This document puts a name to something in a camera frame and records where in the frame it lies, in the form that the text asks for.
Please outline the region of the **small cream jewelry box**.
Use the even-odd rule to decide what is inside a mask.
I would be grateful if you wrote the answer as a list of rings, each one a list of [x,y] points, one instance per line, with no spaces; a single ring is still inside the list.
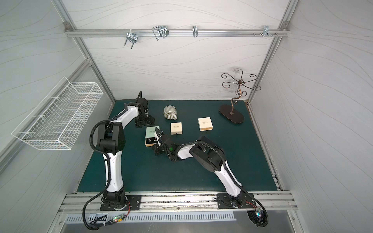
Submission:
[[[183,133],[183,130],[182,130],[181,122],[171,123],[171,134],[172,135],[181,135],[182,133]]]

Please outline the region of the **mint green jewelry box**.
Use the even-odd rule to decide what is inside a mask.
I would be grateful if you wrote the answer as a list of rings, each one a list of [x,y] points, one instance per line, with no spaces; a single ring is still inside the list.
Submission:
[[[145,134],[145,146],[146,147],[151,147],[151,146],[157,144],[157,139],[155,138],[155,135],[154,135],[154,133],[155,133],[154,128],[155,127],[160,128],[159,126],[152,126],[152,127],[147,127],[146,128],[146,134]],[[154,140],[155,143],[150,143],[150,144],[147,143],[148,141],[152,141],[152,140]]]

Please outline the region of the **large cream jewelry box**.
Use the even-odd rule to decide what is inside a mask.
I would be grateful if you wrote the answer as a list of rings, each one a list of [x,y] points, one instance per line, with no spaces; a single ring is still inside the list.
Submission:
[[[210,117],[199,118],[198,125],[201,132],[213,130],[213,125]]]

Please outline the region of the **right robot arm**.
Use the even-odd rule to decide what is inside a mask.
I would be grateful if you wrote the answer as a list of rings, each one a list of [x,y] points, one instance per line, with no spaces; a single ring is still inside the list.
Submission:
[[[164,153],[173,162],[178,159],[196,159],[207,171],[216,174],[225,187],[230,201],[226,205],[234,208],[242,207],[248,193],[244,191],[242,184],[238,182],[230,170],[222,148],[205,136],[180,145],[174,143],[168,135],[158,128],[155,129],[154,136],[156,144],[153,146],[153,150],[156,155]]]

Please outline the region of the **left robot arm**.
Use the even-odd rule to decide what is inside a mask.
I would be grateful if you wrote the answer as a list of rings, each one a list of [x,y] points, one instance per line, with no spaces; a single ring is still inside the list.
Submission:
[[[136,127],[155,125],[149,114],[148,100],[139,93],[134,103],[125,103],[124,109],[114,117],[98,122],[91,130],[91,148],[103,155],[106,165],[106,185],[103,203],[125,206],[127,198],[121,172],[121,155],[125,146],[124,128],[133,119]]]

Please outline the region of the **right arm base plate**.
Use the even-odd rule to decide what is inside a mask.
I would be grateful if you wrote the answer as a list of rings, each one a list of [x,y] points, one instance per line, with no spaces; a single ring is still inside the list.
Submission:
[[[237,197],[233,197],[227,193],[218,193],[213,199],[218,209],[257,209],[257,204],[251,193],[240,193]]]

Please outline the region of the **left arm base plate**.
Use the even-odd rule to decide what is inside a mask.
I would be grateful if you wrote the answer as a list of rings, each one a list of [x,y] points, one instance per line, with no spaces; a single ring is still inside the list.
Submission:
[[[128,211],[128,210],[139,210],[141,203],[141,195],[125,195],[126,202],[123,204],[103,201],[100,207],[100,211]]]

